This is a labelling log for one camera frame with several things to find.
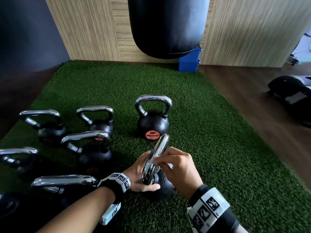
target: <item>person's left hand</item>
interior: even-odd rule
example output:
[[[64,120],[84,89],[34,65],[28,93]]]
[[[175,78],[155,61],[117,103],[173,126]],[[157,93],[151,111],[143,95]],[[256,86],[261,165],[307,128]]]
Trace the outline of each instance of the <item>person's left hand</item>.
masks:
[[[160,189],[159,184],[145,185],[142,183],[142,169],[150,152],[149,150],[143,153],[132,166],[123,172],[131,181],[131,191],[155,191]]]

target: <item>blue box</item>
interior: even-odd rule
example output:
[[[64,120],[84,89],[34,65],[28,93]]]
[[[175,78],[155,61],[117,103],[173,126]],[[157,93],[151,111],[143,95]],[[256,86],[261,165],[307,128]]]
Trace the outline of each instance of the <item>blue box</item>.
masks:
[[[179,58],[179,60],[195,62],[199,59],[201,50],[202,50],[202,48],[200,46],[198,46],[195,49],[193,49],[192,51],[190,51],[187,55]]]
[[[178,61],[178,71],[180,72],[189,72],[189,73],[195,73],[197,70],[197,67],[199,66],[200,60],[197,61]]]

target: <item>hand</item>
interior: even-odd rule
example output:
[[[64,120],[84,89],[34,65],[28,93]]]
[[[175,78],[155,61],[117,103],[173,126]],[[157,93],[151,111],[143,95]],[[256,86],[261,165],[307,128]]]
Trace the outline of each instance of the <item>hand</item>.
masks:
[[[145,185],[142,183],[142,169],[146,163],[146,160],[151,151],[147,151],[143,153],[136,162],[126,169],[123,173],[130,179],[131,181],[131,191],[155,191],[160,189],[159,184]]]
[[[169,147],[153,160],[160,165],[167,179],[187,200],[203,184],[189,153]],[[169,167],[169,163],[173,164],[173,169]]]

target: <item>artificial grass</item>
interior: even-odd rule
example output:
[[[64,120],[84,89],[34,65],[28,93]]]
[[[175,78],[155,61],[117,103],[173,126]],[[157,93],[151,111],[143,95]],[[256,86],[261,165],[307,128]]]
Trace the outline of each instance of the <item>artificial grass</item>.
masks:
[[[218,188],[247,230],[311,232],[309,192],[200,73],[180,73],[156,65],[72,61],[59,69],[31,109],[55,109],[73,132],[82,132],[86,126],[75,115],[76,109],[111,106],[115,110],[115,161],[107,168],[108,175],[123,171],[155,144],[135,135],[138,113],[134,102],[142,94],[172,99],[172,145],[192,155],[204,183]],[[143,106],[163,105],[146,102]],[[52,160],[76,165],[74,154],[39,143],[36,131],[23,121],[0,146],[33,146]],[[0,179],[1,191],[28,187],[13,169],[4,166]],[[132,193],[111,225],[116,232],[191,232],[186,207],[176,193],[159,204]]]

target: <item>person's right hand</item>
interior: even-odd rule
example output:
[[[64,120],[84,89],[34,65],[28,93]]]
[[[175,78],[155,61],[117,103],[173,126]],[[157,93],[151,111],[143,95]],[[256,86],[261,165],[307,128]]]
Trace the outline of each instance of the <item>person's right hand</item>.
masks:
[[[187,200],[203,184],[189,153],[169,147],[153,160],[160,165],[167,179]],[[169,163],[173,164],[173,169],[169,167]]]

